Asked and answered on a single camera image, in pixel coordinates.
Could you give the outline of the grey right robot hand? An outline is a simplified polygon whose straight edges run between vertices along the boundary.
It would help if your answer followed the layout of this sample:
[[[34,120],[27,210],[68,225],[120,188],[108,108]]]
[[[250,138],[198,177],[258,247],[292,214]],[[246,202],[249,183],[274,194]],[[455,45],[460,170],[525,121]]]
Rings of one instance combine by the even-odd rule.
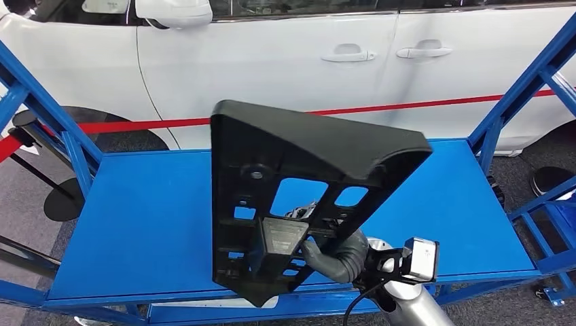
[[[285,217],[305,219],[312,214],[316,205],[316,202],[311,202],[306,206],[296,207],[287,212]],[[315,241],[304,240],[300,245],[300,250],[305,262],[318,273],[337,283],[347,283],[350,281],[343,262],[336,257],[322,253]]]

